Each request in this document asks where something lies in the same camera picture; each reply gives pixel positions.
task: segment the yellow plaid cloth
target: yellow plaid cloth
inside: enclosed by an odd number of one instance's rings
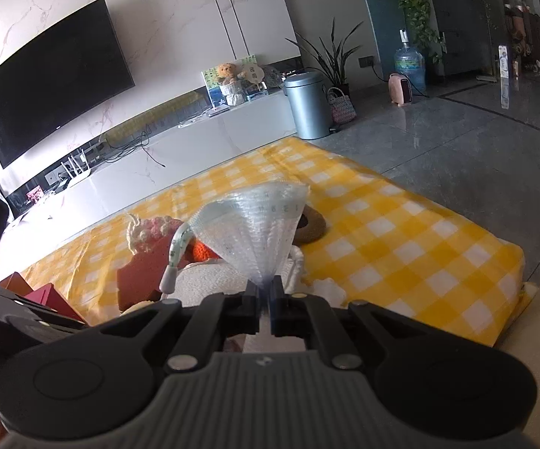
[[[521,296],[522,250],[376,172],[297,138],[216,166],[130,212],[187,220],[217,196],[271,180],[309,184],[308,203],[328,224],[322,239],[302,248],[304,282],[332,278],[348,300],[366,299],[457,335],[495,342]],[[91,324],[117,316],[116,270],[131,258],[127,223],[119,214],[23,276],[34,288],[53,282]]]

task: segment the red box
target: red box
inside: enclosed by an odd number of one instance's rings
[[[71,317],[86,324],[85,319],[83,319],[78,312],[70,306],[67,300],[56,291],[53,284],[45,284],[43,287],[34,290],[24,297],[33,302],[47,305],[56,310],[59,314]]]
[[[14,292],[22,297],[33,292],[33,289],[27,282],[25,282],[25,279],[21,277],[21,274],[18,272],[9,275],[4,280],[1,280],[0,287],[10,290],[11,292]]]

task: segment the television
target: television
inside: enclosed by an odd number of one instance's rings
[[[105,1],[70,14],[0,64],[0,164],[134,85]]]

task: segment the silver trash can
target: silver trash can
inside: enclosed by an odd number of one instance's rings
[[[305,140],[330,134],[331,106],[323,81],[324,75],[317,71],[295,74],[284,81],[284,94],[289,97],[297,135]]]

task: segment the pink space heater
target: pink space heater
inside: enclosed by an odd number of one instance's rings
[[[411,103],[411,84],[402,74],[392,73],[389,77],[390,99],[398,106]]]

